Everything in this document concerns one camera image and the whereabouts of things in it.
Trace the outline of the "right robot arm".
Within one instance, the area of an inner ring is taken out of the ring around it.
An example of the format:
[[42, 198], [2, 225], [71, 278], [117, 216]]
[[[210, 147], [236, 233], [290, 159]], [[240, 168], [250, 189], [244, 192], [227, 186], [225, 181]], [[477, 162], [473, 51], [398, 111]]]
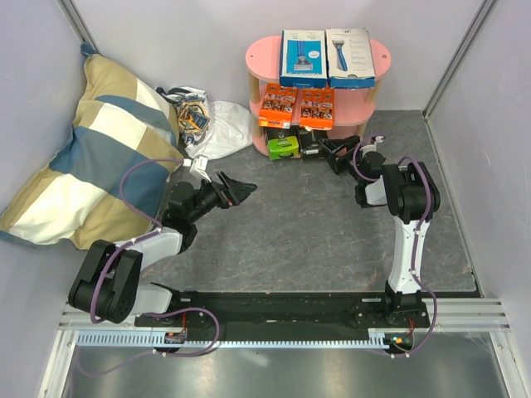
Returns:
[[399, 326], [421, 308], [421, 259], [427, 230], [441, 205], [441, 195], [423, 162], [404, 156], [388, 163], [378, 151], [382, 135], [365, 144], [358, 136], [321, 138], [319, 150], [332, 170], [355, 180], [355, 200], [363, 208], [385, 206], [392, 216], [395, 243], [381, 319]]

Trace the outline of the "orange razor box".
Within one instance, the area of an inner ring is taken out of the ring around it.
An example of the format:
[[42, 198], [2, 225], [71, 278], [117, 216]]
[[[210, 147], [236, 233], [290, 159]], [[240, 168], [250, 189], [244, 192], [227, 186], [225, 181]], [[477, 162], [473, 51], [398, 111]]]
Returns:
[[259, 112], [261, 127], [289, 129], [292, 121], [298, 89], [268, 83]]
[[334, 126], [334, 91], [303, 89], [300, 103], [300, 127], [330, 130]]

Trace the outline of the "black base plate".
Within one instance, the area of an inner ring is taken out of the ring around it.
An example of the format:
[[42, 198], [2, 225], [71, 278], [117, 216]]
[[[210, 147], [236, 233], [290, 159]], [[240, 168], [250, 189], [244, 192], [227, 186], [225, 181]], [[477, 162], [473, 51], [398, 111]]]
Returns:
[[427, 328], [431, 320], [421, 295], [393, 308], [383, 293], [174, 292], [169, 311], [201, 308], [220, 324], [220, 340], [361, 340], [371, 328]]

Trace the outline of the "white blue razor box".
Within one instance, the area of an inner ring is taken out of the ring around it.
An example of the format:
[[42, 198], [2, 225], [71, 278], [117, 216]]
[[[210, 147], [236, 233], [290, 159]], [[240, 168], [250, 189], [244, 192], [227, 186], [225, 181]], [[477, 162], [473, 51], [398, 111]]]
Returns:
[[373, 88], [373, 55], [365, 28], [325, 30], [329, 87], [341, 90]]

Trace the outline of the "blue razor box clear front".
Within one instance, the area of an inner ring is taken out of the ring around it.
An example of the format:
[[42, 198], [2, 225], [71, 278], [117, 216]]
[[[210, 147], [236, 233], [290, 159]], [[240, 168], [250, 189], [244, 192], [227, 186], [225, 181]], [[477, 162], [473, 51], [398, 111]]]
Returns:
[[284, 30], [280, 41], [280, 85], [323, 89], [327, 82], [325, 32]]

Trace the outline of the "pink three-tier shelf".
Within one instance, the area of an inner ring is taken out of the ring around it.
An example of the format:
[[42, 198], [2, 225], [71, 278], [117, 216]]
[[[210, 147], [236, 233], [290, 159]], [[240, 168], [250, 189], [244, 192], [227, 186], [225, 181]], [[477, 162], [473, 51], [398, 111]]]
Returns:
[[[329, 138], [362, 137], [368, 121], [376, 109], [376, 98], [382, 78], [391, 67], [391, 53], [380, 42], [370, 40], [376, 84], [373, 88], [336, 90], [334, 95], [334, 127], [327, 132]], [[280, 36], [267, 36], [252, 43], [246, 51], [246, 66], [250, 86], [253, 145], [259, 153], [267, 155], [263, 128], [258, 125], [258, 115], [266, 85], [279, 79]]]

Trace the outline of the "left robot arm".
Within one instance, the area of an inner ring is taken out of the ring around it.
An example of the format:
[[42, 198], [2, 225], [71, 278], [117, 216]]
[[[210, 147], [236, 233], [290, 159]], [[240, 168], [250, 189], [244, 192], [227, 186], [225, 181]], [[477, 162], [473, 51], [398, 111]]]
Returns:
[[162, 225], [121, 243], [97, 240], [89, 248], [71, 286], [67, 303], [97, 323], [121, 323], [134, 308], [141, 270], [186, 251], [197, 236], [196, 223], [215, 208], [239, 206], [257, 185], [228, 177], [201, 180], [199, 187], [178, 182], [169, 192]]

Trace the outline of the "black green razor box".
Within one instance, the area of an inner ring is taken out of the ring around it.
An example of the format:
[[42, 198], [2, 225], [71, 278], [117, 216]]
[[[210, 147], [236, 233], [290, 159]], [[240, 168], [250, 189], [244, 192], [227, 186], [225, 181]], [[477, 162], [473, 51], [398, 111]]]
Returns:
[[324, 130], [299, 128], [298, 140], [302, 160], [323, 159], [325, 157], [325, 150], [319, 141], [327, 137], [328, 135]]

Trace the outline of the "striped blue beige pillow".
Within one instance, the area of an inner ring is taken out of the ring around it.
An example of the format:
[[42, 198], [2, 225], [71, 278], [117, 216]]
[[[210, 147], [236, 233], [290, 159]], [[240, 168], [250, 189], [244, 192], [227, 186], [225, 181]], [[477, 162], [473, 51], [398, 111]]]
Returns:
[[85, 42], [85, 92], [71, 137], [1, 214], [1, 237], [21, 245], [122, 241], [153, 226], [183, 156], [174, 107]]

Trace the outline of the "green black razor pack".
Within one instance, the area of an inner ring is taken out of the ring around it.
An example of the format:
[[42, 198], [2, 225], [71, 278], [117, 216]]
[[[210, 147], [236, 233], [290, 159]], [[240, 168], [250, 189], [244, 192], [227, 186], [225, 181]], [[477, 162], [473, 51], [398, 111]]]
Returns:
[[295, 126], [289, 129], [265, 127], [265, 142], [270, 160], [296, 158], [300, 155], [299, 140]]

